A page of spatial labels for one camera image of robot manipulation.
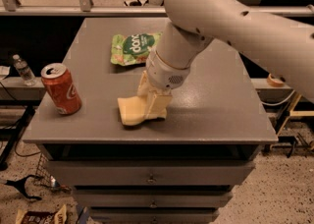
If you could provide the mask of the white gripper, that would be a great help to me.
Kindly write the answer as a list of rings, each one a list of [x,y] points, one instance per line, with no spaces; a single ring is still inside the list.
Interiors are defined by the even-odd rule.
[[[146,60],[146,71],[142,72],[137,89],[138,96],[147,95],[144,110],[146,120],[165,119],[167,106],[173,98],[170,93],[160,90],[149,91],[150,84],[160,89],[175,89],[184,83],[189,72],[190,68],[178,69],[166,64],[156,50],[150,52]]]

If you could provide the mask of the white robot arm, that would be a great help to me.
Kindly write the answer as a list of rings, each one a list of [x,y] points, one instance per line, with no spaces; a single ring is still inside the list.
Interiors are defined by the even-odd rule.
[[[314,101],[314,27],[250,9],[236,0],[164,0],[170,21],[151,51],[140,82],[145,119],[166,111],[171,90],[196,55],[220,39]]]

